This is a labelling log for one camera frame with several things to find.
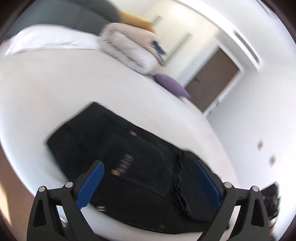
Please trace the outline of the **black denim pants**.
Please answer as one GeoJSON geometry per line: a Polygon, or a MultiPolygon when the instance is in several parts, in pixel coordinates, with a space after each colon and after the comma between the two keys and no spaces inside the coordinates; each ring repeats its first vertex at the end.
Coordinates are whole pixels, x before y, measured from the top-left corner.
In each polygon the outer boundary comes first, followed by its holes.
{"type": "Polygon", "coordinates": [[[195,177],[198,156],[95,102],[60,126],[47,145],[70,181],[102,161],[104,176],[90,202],[126,225],[166,234],[202,232],[219,210],[195,177]]]}

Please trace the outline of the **brown wooden door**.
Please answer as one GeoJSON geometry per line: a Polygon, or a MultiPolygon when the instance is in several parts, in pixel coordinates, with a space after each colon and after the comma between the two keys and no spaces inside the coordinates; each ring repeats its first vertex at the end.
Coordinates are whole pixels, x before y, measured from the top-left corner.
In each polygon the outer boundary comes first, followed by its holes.
{"type": "Polygon", "coordinates": [[[186,85],[191,102],[205,111],[239,72],[237,65],[219,48],[186,85]]]}

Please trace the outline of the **purple cushion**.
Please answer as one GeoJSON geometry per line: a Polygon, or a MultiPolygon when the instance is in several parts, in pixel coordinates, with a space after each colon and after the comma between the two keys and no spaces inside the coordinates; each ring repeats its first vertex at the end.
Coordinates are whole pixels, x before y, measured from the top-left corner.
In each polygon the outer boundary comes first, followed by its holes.
{"type": "Polygon", "coordinates": [[[176,97],[191,99],[189,93],[174,78],[165,74],[155,74],[154,81],[176,97]]]}

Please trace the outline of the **folded beige duvet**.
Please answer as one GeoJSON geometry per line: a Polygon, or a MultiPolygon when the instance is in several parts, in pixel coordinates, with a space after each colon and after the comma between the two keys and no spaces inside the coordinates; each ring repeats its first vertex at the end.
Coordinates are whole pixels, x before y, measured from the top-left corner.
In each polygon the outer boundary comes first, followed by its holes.
{"type": "Polygon", "coordinates": [[[164,65],[159,62],[152,41],[159,42],[156,34],[122,23],[107,24],[100,33],[102,51],[142,75],[164,65]]]}

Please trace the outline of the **folded blue grey cloth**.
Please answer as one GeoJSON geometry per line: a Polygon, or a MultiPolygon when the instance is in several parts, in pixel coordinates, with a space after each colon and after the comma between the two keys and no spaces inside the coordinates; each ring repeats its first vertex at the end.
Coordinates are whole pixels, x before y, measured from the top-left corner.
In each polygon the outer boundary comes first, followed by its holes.
{"type": "Polygon", "coordinates": [[[152,41],[151,46],[156,51],[156,56],[161,64],[165,63],[165,56],[167,55],[166,51],[163,49],[163,47],[159,44],[158,41],[152,41]]]}

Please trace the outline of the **white bed pillow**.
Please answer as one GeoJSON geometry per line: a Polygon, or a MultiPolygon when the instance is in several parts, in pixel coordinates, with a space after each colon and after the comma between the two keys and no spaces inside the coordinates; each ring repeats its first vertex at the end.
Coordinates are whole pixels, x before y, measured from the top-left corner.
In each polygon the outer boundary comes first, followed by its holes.
{"type": "Polygon", "coordinates": [[[10,39],[4,56],[38,50],[99,50],[98,35],[59,25],[32,25],[24,28],[10,39]]]}

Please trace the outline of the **dark grey headboard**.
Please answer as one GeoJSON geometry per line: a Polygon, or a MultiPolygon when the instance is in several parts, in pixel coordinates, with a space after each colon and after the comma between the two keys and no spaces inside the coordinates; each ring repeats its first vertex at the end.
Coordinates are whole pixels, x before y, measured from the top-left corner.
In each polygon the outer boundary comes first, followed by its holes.
{"type": "Polygon", "coordinates": [[[98,35],[108,23],[119,23],[118,8],[109,1],[33,1],[12,20],[4,39],[36,24],[69,27],[98,35]]]}

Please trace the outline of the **yellow pillow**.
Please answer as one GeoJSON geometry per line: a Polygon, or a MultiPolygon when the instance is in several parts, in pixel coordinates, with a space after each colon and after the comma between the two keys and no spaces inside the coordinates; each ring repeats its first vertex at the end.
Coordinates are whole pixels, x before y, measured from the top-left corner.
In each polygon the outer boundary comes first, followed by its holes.
{"type": "Polygon", "coordinates": [[[117,13],[122,23],[131,25],[137,28],[145,29],[154,33],[154,28],[150,21],[125,11],[118,11],[117,13]]]}

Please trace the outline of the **beige wall socket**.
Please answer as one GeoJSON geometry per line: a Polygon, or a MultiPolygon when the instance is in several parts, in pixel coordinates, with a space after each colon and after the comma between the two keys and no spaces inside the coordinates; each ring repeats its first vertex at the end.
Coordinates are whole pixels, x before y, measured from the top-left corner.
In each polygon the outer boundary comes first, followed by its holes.
{"type": "Polygon", "coordinates": [[[269,158],[270,166],[273,166],[275,164],[275,162],[276,162],[276,156],[274,156],[274,155],[270,156],[270,158],[269,158]]]}
{"type": "Polygon", "coordinates": [[[259,140],[257,143],[257,149],[260,151],[260,150],[262,150],[263,146],[264,146],[264,141],[259,140]]]}

